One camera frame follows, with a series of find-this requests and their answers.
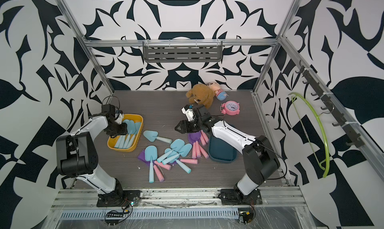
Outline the light blue pointed trowel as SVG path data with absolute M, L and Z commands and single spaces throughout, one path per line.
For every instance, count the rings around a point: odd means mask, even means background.
M 141 122 L 137 122 L 135 123 L 135 132 L 133 133 L 132 137 L 130 138 L 129 140 L 129 143 L 128 143 L 128 149 L 132 147 L 132 145 L 134 144 L 134 140 L 136 138 L 136 135 L 138 134 L 140 128 L 141 128 L 141 125 L 142 123 Z

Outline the light blue dirty-handle shovel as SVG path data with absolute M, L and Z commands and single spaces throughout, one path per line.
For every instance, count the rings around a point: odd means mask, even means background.
M 147 131 L 143 132 L 143 135 L 150 142 L 154 142 L 155 140 L 159 140 L 159 141 L 167 143 L 167 144 L 171 144 L 173 142 L 172 139 L 159 137 L 159 133 L 156 131 L 147 130 Z

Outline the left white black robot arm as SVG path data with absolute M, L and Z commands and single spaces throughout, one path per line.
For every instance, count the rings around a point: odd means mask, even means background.
M 110 137 L 128 133 L 123 123 L 124 113 L 112 104 L 103 104 L 102 112 L 94 114 L 89 121 L 74 133 L 56 140 L 57 170 L 62 176 L 75 178 L 94 188 L 101 198 L 121 197 L 120 182 L 109 176 L 99 165 L 94 141 L 105 132 Z

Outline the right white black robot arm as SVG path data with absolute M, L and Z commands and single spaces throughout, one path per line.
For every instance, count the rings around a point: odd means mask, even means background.
M 178 123 L 175 127 L 177 132 L 191 134 L 203 131 L 226 142 L 243 155 L 246 173 L 234 187 L 239 197 L 251 194 L 280 168 L 279 155 L 271 149 L 266 137 L 241 132 L 221 117 L 212 116 L 203 105 L 186 105 L 182 113 L 187 119 Z

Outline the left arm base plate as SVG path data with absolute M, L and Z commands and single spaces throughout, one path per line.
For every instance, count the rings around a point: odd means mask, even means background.
M 140 200 L 140 190 L 125 190 L 120 192 L 111 192 L 108 194 L 98 195 L 98 208 L 105 207 L 121 207 L 127 206 L 129 203 L 137 203 Z

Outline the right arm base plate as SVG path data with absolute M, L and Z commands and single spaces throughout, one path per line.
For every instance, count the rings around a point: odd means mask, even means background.
M 251 205 L 258 206 L 263 204 L 261 193 L 258 189 L 253 190 L 249 195 L 243 195 L 240 190 L 221 189 L 218 198 L 222 205 Z

